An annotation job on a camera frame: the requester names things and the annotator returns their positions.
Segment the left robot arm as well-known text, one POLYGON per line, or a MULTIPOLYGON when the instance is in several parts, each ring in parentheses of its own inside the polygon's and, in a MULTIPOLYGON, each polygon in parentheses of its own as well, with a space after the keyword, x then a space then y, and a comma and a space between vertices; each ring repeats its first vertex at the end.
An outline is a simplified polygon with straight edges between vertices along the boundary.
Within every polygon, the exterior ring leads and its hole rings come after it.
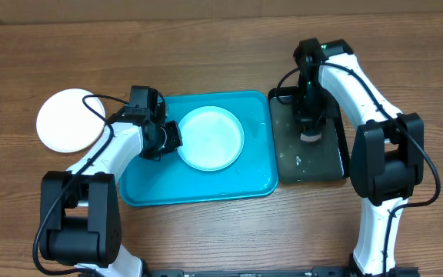
POLYGON ((92 149, 42 178, 40 226, 32 246, 45 275, 141 276, 143 262, 122 245, 116 185, 136 157, 158 161, 182 144, 178 123, 126 108, 105 118, 92 149))

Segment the light blue plate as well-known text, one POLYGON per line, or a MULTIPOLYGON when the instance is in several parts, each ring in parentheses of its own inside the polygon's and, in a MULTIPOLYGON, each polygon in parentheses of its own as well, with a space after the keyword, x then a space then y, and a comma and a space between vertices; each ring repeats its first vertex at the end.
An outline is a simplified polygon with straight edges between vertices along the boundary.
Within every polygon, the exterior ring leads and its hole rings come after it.
POLYGON ((203 106, 180 121, 182 146, 178 154, 192 168, 214 172, 229 167, 240 156, 245 134, 229 110, 203 106))

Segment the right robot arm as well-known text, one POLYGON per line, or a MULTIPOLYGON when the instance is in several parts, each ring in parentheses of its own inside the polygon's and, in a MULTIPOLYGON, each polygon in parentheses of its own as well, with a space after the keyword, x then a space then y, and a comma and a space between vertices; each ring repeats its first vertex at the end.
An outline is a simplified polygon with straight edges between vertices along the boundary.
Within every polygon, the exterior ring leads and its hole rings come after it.
POLYGON ((417 268, 397 267, 394 250, 401 213, 423 179, 423 121, 416 113, 404 114, 373 86, 346 41, 303 40, 293 56, 299 91, 292 106, 303 139, 315 140, 338 108, 355 128, 348 175, 361 197, 361 220, 350 273, 417 276, 417 268))

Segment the white pink plate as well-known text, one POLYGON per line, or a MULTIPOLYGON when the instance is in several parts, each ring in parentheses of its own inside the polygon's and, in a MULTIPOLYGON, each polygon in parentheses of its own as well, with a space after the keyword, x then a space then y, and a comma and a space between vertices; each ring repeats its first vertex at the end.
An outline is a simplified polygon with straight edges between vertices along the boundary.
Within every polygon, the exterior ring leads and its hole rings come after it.
POLYGON ((78 152, 89 147, 102 133, 105 108, 93 94, 69 88, 54 94, 40 108, 36 131, 49 149, 78 152))

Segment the green scrubbing sponge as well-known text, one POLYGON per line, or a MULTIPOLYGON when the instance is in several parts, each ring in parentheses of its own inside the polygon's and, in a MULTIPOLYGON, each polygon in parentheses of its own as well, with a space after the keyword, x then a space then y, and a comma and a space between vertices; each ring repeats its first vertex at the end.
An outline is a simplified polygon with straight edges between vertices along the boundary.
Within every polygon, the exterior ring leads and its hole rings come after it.
POLYGON ((317 133, 317 134, 305 134, 305 133, 301 133, 300 134, 300 139, 303 142, 317 142, 321 139, 321 133, 317 133))

